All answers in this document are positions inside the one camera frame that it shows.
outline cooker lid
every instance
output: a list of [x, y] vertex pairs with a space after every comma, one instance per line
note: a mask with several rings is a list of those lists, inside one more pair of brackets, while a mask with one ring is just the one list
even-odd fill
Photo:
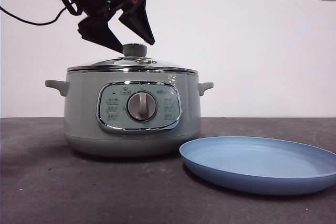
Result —
[[104, 60], [93, 63], [91, 65], [83, 65], [68, 68], [67, 71], [78, 70], [109, 70], [109, 69], [133, 69], [133, 70], [163, 70], [197, 73], [196, 70], [186, 69], [179, 65], [155, 60], [146, 57], [147, 47], [142, 44], [126, 44], [123, 45], [123, 57]]

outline power cord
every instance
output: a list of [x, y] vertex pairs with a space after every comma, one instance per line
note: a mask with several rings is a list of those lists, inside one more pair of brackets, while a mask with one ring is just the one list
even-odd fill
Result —
[[58, 20], [58, 18], [61, 16], [62, 12], [64, 12], [67, 8], [64, 7], [56, 16], [55, 19], [53, 19], [52, 21], [49, 21], [49, 22], [45, 22], [45, 23], [35, 23], [35, 22], [31, 22], [31, 21], [27, 21], [27, 20], [24, 20], [24, 19], [21, 19], [19, 18], [18, 16], [15, 16], [14, 14], [10, 13], [9, 11], [3, 9], [1, 6], [0, 6], [0, 10], [2, 10], [5, 14], [9, 15], [10, 17], [12, 18], [16, 18], [17, 20], [21, 21], [21, 22], [24, 22], [24, 23], [27, 23], [27, 24], [31, 24], [31, 25], [34, 25], [34, 26], [46, 26], [46, 25], [50, 25], [54, 22], [56, 22]]

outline robotic arm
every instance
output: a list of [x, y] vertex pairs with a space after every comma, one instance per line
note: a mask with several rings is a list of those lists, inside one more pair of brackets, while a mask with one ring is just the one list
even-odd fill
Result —
[[146, 0], [62, 0], [73, 15], [85, 12], [88, 17], [78, 24], [82, 38], [122, 53], [122, 44], [109, 29], [108, 21], [117, 10], [123, 14], [119, 21], [139, 35], [148, 44], [155, 43], [146, 14]]

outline control knob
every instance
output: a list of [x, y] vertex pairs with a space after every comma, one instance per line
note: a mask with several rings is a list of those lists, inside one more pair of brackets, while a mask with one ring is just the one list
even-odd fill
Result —
[[146, 121], [156, 112], [156, 101], [146, 92], [133, 94], [127, 102], [129, 115], [137, 121]]

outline dark gray tabletop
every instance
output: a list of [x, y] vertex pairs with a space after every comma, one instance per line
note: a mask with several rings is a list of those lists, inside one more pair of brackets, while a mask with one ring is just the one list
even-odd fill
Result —
[[[336, 119], [203, 118], [201, 136], [280, 138], [336, 152]], [[260, 196], [214, 186], [177, 153], [142, 159], [72, 151], [60, 118], [1, 119], [1, 223], [335, 223], [336, 186]]]

